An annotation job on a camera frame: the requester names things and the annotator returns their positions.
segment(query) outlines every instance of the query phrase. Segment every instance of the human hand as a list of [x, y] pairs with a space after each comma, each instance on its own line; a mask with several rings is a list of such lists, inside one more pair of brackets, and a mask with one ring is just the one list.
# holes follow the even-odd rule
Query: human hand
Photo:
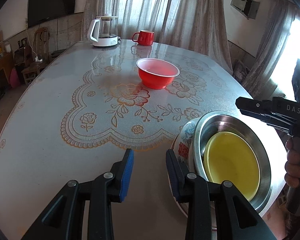
[[292, 138], [289, 138], [286, 142], [286, 148], [288, 149], [288, 155], [284, 168], [286, 170], [286, 175], [284, 180], [286, 181], [289, 187], [298, 187], [300, 184], [300, 153], [293, 150], [293, 141]]

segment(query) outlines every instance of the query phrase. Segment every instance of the white kettle base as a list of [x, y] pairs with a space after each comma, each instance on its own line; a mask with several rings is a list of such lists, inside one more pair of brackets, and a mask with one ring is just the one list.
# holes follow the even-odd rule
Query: white kettle base
[[98, 42], [93, 42], [92, 45], [95, 47], [107, 47], [118, 44], [118, 36], [113, 38], [99, 38]]

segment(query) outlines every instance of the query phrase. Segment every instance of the screw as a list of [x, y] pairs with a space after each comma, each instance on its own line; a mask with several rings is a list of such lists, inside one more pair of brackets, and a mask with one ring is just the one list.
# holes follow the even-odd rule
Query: screw
[[225, 187], [232, 187], [232, 182], [231, 181], [229, 181], [229, 180], [226, 180], [224, 183], [223, 183], [223, 185], [225, 185]]
[[77, 182], [74, 179], [71, 179], [68, 181], [67, 185], [68, 187], [74, 187], [75, 185], [77, 185]]
[[113, 177], [113, 174], [111, 172], [106, 172], [105, 174], [103, 174], [103, 177], [105, 177], [106, 179], [111, 179]]
[[190, 172], [190, 173], [187, 174], [187, 177], [189, 179], [195, 179], [197, 177], [197, 175], [195, 175], [194, 173]]

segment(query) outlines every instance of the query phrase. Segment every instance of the glass kettle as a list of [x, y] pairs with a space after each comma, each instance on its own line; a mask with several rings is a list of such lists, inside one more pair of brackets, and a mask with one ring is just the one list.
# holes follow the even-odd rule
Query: glass kettle
[[105, 14], [91, 21], [87, 38], [93, 46], [107, 47], [118, 43], [118, 16]]

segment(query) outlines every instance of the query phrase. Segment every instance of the stainless steel bowl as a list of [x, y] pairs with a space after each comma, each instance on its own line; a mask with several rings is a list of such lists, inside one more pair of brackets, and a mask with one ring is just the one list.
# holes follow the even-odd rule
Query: stainless steel bowl
[[198, 121], [192, 141], [192, 154], [196, 172], [208, 180], [203, 168], [204, 150], [211, 136], [222, 131], [239, 135], [250, 145], [257, 157], [260, 168], [260, 184], [250, 204], [259, 213], [266, 206], [272, 191], [269, 158], [258, 136], [244, 122], [234, 117], [233, 114], [223, 111], [213, 111], [205, 114]]

